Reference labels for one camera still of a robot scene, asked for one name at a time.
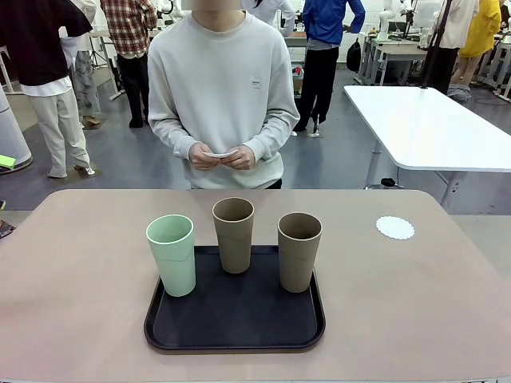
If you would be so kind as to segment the person in marbled grey trousers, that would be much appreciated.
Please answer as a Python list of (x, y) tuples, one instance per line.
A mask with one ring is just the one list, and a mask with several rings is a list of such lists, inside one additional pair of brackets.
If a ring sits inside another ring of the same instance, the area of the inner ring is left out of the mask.
[(77, 55), (70, 67), (70, 78), (77, 98), (77, 107), (87, 128), (98, 128), (101, 121), (97, 114), (101, 112), (97, 95), (97, 86), (93, 79), (93, 67), (89, 52), (92, 50), (90, 33), (79, 37)]

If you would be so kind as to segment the person's right forearm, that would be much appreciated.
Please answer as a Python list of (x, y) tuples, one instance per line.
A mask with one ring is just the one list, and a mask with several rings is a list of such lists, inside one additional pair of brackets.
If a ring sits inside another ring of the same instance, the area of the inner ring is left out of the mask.
[(197, 143), (184, 129), (175, 116), (149, 116), (149, 125), (154, 134), (172, 149), (174, 156), (183, 160), (189, 159), (190, 149)]

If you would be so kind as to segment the person in black shirt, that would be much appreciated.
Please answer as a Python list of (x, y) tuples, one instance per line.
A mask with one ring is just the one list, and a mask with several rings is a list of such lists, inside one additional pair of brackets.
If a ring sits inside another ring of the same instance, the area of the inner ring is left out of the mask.
[(75, 170), (95, 174), (69, 77), (77, 43), (91, 30), (70, 0), (0, 0), (0, 45), (7, 48), (21, 90), (37, 116), (52, 160), (49, 178), (67, 177), (66, 146)]

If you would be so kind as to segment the person in blue jacket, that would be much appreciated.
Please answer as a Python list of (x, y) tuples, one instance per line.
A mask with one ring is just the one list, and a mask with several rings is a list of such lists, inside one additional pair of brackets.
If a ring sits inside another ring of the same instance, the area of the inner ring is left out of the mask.
[(314, 123), (313, 135), (326, 120), (331, 104), (339, 47), (343, 33), (357, 34), (363, 27), (365, 8), (361, 0), (306, 0), (303, 24), (307, 38), (299, 122), (294, 136)]

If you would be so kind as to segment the brown cup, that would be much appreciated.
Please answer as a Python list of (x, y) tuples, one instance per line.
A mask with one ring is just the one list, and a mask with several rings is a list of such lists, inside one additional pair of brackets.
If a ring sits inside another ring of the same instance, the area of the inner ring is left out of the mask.
[(308, 213), (282, 216), (278, 225), (279, 280), (291, 293), (304, 292), (310, 285), (323, 226)]
[(221, 199), (212, 207), (221, 265), (230, 274), (250, 267), (254, 213), (253, 204), (240, 197)]

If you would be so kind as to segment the person's left forearm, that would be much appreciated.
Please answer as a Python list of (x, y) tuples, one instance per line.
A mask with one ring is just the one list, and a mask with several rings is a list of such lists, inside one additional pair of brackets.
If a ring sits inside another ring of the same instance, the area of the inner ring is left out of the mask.
[(297, 116), (288, 113), (269, 116), (264, 121), (261, 131), (243, 143), (243, 146), (252, 150), (255, 162), (268, 160), (284, 146), (297, 122)]

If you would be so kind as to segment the person in white shirt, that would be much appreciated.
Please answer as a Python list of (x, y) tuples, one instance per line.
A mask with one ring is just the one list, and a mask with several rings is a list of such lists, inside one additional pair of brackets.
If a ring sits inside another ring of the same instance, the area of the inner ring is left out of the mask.
[(274, 26), (275, 16), (279, 11), (284, 20), (283, 26), (279, 24), (278, 30), (284, 36), (292, 34), (295, 25), (295, 10), (289, 0), (244, 0), (245, 10), (259, 20)]

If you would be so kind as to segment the black plastic tray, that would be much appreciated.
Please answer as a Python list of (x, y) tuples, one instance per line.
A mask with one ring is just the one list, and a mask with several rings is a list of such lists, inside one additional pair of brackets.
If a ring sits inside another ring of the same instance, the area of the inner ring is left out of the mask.
[(196, 286), (184, 297), (158, 282), (144, 323), (147, 342), (168, 352), (297, 352), (323, 336), (326, 319), (317, 282), (301, 293), (279, 283), (277, 246), (252, 246), (251, 266), (229, 274), (216, 246), (195, 248)]

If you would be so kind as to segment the person in grey sweatshirt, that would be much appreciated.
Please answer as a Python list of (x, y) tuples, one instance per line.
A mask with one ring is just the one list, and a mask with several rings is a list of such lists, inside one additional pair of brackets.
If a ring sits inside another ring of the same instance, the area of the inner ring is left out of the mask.
[[(149, 46), (149, 116), (175, 116), (213, 153), (230, 152), (261, 131), (269, 116), (297, 116), (291, 59), (282, 35), (240, 0), (186, 0), (186, 17)], [(280, 152), (240, 171), (208, 171), (181, 160), (199, 189), (279, 189)]]

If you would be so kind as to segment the black backpack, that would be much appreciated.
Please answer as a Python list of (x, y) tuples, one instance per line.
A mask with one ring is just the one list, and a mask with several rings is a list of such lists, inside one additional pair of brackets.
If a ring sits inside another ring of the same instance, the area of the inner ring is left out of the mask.
[(358, 42), (358, 39), (356, 39), (347, 51), (346, 66), (350, 71), (357, 73), (360, 68), (361, 60), (362, 47)]

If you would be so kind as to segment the light green cup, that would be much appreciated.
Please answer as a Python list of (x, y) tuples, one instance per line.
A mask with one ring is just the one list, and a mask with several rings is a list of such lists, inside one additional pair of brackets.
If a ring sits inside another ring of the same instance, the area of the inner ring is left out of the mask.
[(196, 286), (194, 224), (184, 215), (154, 219), (146, 229), (160, 279), (166, 293), (183, 297)]

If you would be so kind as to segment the grey cloth bundle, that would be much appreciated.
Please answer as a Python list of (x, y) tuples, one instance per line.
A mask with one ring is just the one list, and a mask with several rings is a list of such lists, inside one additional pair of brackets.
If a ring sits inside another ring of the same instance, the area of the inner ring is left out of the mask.
[(450, 84), (446, 96), (460, 105), (466, 105), (471, 98), (471, 89), (462, 84)]

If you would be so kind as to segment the grey metal desk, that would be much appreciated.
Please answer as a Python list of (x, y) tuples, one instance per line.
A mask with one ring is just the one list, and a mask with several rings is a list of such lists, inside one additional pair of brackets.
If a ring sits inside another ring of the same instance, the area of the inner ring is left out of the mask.
[(384, 86), (386, 75), (398, 63), (395, 76), (397, 85), (405, 85), (413, 64), (425, 60), (426, 51), (416, 42), (378, 40), (375, 34), (359, 35), (362, 47), (361, 63), (354, 80), (360, 85)]

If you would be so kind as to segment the person in yellow coat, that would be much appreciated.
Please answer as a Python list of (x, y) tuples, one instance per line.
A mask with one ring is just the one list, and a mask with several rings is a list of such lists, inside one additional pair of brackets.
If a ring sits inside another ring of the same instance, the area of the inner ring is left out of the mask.
[(458, 54), (452, 85), (468, 86), (479, 61), (493, 48), (494, 35), (501, 28), (500, 6), (500, 0), (479, 0), (479, 12), (470, 23), (465, 46)]

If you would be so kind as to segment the person in plaid shirt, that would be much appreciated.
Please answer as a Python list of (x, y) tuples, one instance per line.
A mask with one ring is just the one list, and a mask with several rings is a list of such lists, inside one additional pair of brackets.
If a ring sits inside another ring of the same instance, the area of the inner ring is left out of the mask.
[(156, 9), (150, 0), (100, 0), (100, 6), (129, 100), (129, 127), (142, 128), (149, 113), (149, 31), (157, 24)]

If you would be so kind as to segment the person in cream top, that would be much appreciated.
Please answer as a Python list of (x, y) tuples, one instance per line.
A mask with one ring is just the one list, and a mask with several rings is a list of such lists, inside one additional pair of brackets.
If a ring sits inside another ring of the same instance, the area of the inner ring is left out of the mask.
[(422, 71), (424, 86), (443, 94), (446, 94), (449, 88), (458, 51), (465, 45), (470, 23), (479, 12), (479, 0), (450, 1), (449, 13), (437, 49), (434, 47), (438, 39), (438, 29), (442, 25), (448, 0), (443, 0), (441, 10), (434, 14), (433, 40)]

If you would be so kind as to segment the large white table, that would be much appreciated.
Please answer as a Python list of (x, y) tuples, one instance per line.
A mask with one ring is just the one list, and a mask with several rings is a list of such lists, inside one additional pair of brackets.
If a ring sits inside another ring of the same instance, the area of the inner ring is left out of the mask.
[(375, 137), (367, 183), (384, 152), (398, 168), (449, 172), (443, 207), (467, 173), (511, 173), (511, 136), (436, 89), (347, 85), (344, 91)]

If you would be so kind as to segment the person's right hand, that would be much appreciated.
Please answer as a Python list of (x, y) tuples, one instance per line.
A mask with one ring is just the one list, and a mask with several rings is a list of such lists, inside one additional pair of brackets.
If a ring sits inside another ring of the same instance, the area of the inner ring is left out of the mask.
[(202, 142), (196, 142), (188, 151), (188, 157), (196, 170), (208, 171), (220, 163), (220, 159), (207, 156), (211, 149)]

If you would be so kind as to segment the person's left hand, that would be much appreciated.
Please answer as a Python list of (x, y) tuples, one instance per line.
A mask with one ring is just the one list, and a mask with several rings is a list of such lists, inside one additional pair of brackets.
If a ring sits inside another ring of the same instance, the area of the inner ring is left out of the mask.
[(246, 145), (240, 145), (230, 151), (230, 155), (220, 162), (232, 169), (245, 171), (254, 167), (256, 158), (254, 152)]

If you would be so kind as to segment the white cylindrical pedestal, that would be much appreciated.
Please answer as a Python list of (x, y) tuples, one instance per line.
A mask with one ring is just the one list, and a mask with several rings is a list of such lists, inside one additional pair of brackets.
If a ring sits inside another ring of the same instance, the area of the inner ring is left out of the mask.
[(0, 86), (0, 155), (16, 159), (13, 169), (0, 167), (0, 175), (16, 172), (32, 164), (32, 153), (26, 143), (3, 88)]

